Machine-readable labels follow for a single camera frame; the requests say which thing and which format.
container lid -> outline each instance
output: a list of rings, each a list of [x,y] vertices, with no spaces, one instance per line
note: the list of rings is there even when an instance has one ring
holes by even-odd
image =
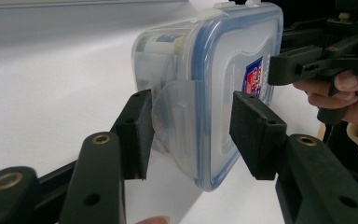
[[[182,36],[183,42],[172,53],[142,52],[134,59],[138,89],[148,79],[157,90],[153,147],[169,152],[198,187],[212,191],[240,156],[228,133],[233,92],[246,91],[267,105],[271,100],[269,58],[280,50],[282,11],[271,3],[223,3],[201,11],[196,21],[160,27],[147,36],[155,34],[172,42]],[[152,59],[157,57],[160,63]],[[163,67],[163,75],[157,81],[142,77],[141,63]]]

fingernail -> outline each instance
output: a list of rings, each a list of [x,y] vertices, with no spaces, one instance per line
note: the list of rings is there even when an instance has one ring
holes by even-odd
[[[337,89],[345,91],[357,85],[357,78],[350,72],[341,73],[336,77],[335,85]]]
[[[355,96],[356,96],[356,94],[353,91],[351,91],[351,92],[340,91],[339,93],[332,96],[332,98],[349,101],[349,100],[353,99],[353,97],[355,97]]]

label on lid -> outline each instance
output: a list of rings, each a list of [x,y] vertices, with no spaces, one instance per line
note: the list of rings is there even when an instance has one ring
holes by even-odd
[[[242,91],[248,94],[252,94],[255,97],[259,97],[262,78],[263,57],[246,66],[246,72],[242,84]]]

plastic food container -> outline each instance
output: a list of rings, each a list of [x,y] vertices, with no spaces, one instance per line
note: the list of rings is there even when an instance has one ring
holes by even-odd
[[[228,133],[233,92],[269,104],[269,58],[281,39],[282,11],[271,3],[217,4],[136,39],[136,86],[153,96],[152,148],[201,189],[217,188],[240,156]]]

black metal arm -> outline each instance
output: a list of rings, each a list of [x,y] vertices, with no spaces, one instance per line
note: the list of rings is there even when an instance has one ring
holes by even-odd
[[[279,175],[285,223],[358,224],[358,178],[322,141],[285,132],[286,124],[259,99],[234,93],[231,137],[256,179]]]

